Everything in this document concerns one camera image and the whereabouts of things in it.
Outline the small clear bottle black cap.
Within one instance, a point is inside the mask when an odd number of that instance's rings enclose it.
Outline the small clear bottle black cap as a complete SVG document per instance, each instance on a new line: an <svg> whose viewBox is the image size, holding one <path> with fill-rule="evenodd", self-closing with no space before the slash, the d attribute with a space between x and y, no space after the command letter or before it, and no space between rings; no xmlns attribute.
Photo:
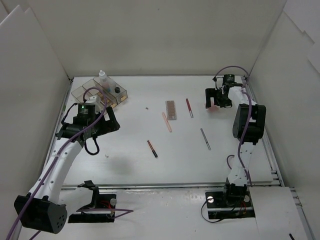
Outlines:
<svg viewBox="0 0 320 240"><path fill-rule="evenodd" d="M114 88L114 93L115 93L115 96L116 96L116 97L119 97L119 96L121 95L121 93L122 93L121 88L120 88L119 86L116 86L116 87Z"/></svg>

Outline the clear ribbed bottle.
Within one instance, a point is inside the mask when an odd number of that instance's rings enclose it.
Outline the clear ribbed bottle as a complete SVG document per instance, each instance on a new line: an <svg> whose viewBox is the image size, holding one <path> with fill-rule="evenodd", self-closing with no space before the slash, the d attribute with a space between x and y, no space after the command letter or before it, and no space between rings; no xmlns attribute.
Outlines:
<svg viewBox="0 0 320 240"><path fill-rule="evenodd" d="M117 86L117 84L113 81L113 80L109 80L107 82L107 88L106 90L111 93L114 94L115 93L115 87Z"/></svg>

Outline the pink blue white bottle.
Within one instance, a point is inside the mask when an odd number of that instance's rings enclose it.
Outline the pink blue white bottle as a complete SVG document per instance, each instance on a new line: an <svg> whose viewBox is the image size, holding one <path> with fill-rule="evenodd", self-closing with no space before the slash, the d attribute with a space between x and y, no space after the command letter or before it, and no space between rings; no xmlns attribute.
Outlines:
<svg viewBox="0 0 320 240"><path fill-rule="evenodd" d="M98 73L98 77L100 80L100 85L109 91L110 89L110 84L109 84L109 80L108 80L108 76L106 75L106 73L103 70L100 70Z"/></svg>

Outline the pink-brown eyeshadow palette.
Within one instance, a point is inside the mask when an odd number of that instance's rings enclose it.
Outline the pink-brown eyeshadow palette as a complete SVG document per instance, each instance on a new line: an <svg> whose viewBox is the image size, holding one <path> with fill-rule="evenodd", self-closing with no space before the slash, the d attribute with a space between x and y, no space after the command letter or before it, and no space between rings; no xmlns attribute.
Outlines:
<svg viewBox="0 0 320 240"><path fill-rule="evenodd" d="M169 121L177 120L176 106L173 100L167 100L165 102L166 116Z"/></svg>

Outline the brown eyeshadow palette silver frame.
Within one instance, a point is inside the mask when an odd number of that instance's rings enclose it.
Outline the brown eyeshadow palette silver frame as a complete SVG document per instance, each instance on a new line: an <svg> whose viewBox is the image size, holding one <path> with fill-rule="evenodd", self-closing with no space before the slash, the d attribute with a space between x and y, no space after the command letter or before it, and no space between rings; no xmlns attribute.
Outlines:
<svg viewBox="0 0 320 240"><path fill-rule="evenodd" d="M104 105L106 105L107 107L114 108L117 105L116 98L112 94L110 94L109 92L106 92L105 90L103 92L106 97L106 100L104 99L104 96L100 91L98 91L96 89L91 91L93 96L98 95L101 98L101 101L100 101L101 109L104 107Z"/></svg>

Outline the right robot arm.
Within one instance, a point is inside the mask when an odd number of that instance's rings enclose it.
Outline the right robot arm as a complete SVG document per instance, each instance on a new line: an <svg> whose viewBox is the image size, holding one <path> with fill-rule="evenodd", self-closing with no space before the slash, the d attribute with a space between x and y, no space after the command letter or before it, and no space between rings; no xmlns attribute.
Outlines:
<svg viewBox="0 0 320 240"><path fill-rule="evenodd" d="M233 74L222 77L221 87L205 90L205 108L237 107L232 134L238 140L233 164L226 178L224 189L214 203L219 207L236 207L244 200L248 185L252 183L249 165L253 150L264 135L266 107L257 104L247 93L244 85L235 81Z"/></svg>

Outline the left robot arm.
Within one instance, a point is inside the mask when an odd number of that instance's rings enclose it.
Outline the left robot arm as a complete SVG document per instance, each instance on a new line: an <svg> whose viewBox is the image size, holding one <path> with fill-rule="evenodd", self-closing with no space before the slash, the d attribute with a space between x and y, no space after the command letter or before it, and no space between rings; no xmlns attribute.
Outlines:
<svg viewBox="0 0 320 240"><path fill-rule="evenodd" d="M86 141L120 129L112 107L98 112L96 105L88 102L77 105L77 115L71 123L61 124L54 150L36 184L14 202L23 227L51 234L58 234L68 217L78 210L84 207L94 210L99 206L99 188L91 180L63 198L60 198L61 188Z"/></svg>

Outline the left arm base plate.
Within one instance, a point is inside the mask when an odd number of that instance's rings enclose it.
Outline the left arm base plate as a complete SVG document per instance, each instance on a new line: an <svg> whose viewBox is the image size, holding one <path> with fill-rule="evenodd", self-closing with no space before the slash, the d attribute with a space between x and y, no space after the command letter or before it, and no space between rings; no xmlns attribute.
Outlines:
<svg viewBox="0 0 320 240"><path fill-rule="evenodd" d="M69 224L94 224L113 223L115 212L108 209L115 209L117 195L115 193L103 193L99 195L97 204L90 211L77 212L68 218Z"/></svg>

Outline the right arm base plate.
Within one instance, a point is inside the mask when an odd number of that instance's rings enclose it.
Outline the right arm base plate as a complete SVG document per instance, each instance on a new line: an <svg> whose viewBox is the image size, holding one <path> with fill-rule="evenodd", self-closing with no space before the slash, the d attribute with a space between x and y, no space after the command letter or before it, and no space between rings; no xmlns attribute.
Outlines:
<svg viewBox="0 0 320 240"><path fill-rule="evenodd" d="M201 207L202 215L204 207L206 207L207 220L211 223L256 217L249 191L231 200L225 200L222 191L207 191L205 204Z"/></svg>

